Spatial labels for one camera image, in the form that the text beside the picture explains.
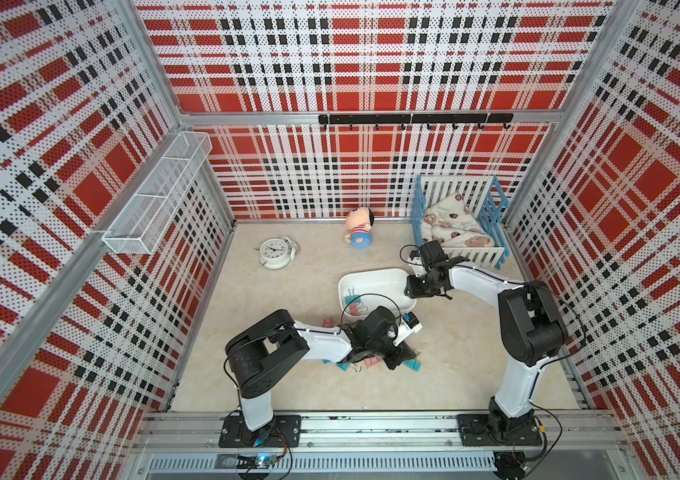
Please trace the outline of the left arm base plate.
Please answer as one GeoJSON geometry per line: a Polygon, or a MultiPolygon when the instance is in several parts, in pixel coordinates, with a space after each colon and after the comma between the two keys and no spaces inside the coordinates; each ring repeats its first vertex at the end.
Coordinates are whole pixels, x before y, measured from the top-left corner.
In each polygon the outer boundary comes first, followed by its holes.
{"type": "Polygon", "coordinates": [[[220,448],[294,448],[299,445],[302,417],[300,415],[276,415],[266,426],[250,431],[240,413],[227,416],[219,437],[220,448]]]}

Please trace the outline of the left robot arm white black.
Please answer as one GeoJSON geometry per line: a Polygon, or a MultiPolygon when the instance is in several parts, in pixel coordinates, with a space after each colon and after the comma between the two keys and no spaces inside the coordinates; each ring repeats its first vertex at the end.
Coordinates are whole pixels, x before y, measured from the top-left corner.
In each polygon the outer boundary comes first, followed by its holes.
{"type": "Polygon", "coordinates": [[[417,357],[406,340],[421,330],[415,314],[396,315],[384,306],[331,328],[309,326],[279,309],[229,341],[223,368],[236,385],[247,430],[258,433],[274,422],[271,390],[299,362],[356,364],[378,358],[394,370],[417,357]]]}

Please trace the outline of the white plastic storage box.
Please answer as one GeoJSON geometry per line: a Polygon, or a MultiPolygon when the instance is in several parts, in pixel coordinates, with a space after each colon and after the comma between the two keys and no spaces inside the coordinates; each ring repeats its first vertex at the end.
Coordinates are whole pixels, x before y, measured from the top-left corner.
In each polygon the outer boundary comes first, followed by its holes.
{"type": "Polygon", "coordinates": [[[365,318],[379,306],[391,310],[394,314],[405,314],[412,311],[417,300],[404,294],[409,273],[400,268],[388,268],[350,273],[343,276],[338,283],[338,294],[343,319],[348,322],[365,318]],[[369,307],[363,317],[345,314],[346,295],[361,295],[369,307]]]}

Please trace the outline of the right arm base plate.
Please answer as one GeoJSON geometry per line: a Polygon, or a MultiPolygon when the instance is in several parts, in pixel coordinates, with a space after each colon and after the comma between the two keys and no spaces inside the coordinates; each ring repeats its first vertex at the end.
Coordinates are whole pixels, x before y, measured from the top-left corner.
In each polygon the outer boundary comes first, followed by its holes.
{"type": "Polygon", "coordinates": [[[506,418],[502,413],[460,414],[457,425],[463,446],[543,445],[533,411],[516,418],[506,418]]]}

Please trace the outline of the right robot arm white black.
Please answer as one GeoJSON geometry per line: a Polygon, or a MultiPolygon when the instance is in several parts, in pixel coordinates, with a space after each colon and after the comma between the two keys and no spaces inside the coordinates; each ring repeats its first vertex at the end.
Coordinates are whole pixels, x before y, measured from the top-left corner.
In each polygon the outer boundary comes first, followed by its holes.
{"type": "Polygon", "coordinates": [[[446,297],[457,290],[497,309],[508,362],[490,408],[508,420],[528,415],[542,373],[558,361],[569,338],[553,291],[540,280],[510,280],[461,258],[431,263],[415,258],[410,264],[414,273],[405,287],[408,297],[446,297]]]}

